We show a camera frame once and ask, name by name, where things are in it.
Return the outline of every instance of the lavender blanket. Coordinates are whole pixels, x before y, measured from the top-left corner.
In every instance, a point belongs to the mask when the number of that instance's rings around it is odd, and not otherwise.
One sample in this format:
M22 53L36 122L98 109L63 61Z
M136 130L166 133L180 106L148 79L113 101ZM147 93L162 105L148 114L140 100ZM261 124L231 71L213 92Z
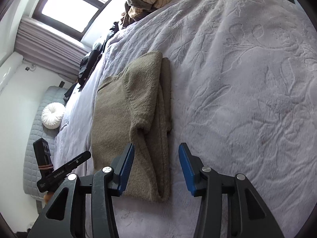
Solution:
M160 50L172 74L171 196L163 204L114 199L120 237L193 237L200 198L187 191L177 154L186 142L219 173L244 173L293 238L317 202L316 39L287 0L172 0L107 43L69 106L54 165L90 150L98 85ZM76 170L92 171L92 160Z

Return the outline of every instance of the blue gripper pad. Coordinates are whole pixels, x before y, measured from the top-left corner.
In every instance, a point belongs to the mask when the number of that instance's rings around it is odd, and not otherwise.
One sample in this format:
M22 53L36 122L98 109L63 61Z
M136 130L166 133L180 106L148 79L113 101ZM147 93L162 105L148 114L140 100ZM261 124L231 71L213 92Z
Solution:
M200 182L200 169L203 163L199 157L193 156L189 151L186 143L181 143L179 146L180 165L183 170L187 189L194 197L197 196L196 185Z
M133 160L134 160L134 146L132 143L128 144L125 149L123 154L121 155L121 159L124 159L124 162L122 164L120 173L119 173L119 184L118 184L118 193L121 196L122 193L126 190L126 185L128 184Z

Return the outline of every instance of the quilted mattress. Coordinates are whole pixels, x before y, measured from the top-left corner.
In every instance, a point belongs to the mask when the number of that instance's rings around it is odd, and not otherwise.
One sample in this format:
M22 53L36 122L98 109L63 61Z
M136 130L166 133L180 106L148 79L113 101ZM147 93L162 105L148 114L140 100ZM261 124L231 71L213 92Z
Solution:
M25 151L24 166L23 166L23 190L36 198L43 198L44 193L39 192L36 182L40 180L41 173L37 167L36 158L33 149L33 142L39 138L44 138L50 147L51 159L54 160L54 140L58 134L58 129L49 130L42 124L41 115L43 109L50 103L59 102L64 104L64 94L67 89L56 86L51 86L47 89L44 97L39 105L34 122L31 128L30 137Z

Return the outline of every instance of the brown towel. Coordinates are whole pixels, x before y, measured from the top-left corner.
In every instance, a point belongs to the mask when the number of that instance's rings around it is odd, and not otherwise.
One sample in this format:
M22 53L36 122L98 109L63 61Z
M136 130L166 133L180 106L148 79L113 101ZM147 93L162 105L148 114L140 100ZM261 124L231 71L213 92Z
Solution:
M98 88L91 138L94 167L110 165L132 142L135 157L125 195L159 202L169 196L170 99L169 61L159 51L142 55Z

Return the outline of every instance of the gray curtain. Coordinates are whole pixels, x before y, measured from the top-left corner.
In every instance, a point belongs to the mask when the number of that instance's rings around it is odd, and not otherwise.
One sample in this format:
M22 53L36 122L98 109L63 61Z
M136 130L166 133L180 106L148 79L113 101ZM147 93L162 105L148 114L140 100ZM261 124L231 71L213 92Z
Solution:
M75 81L80 61L91 51L81 42L37 20L23 16L14 50L33 64Z

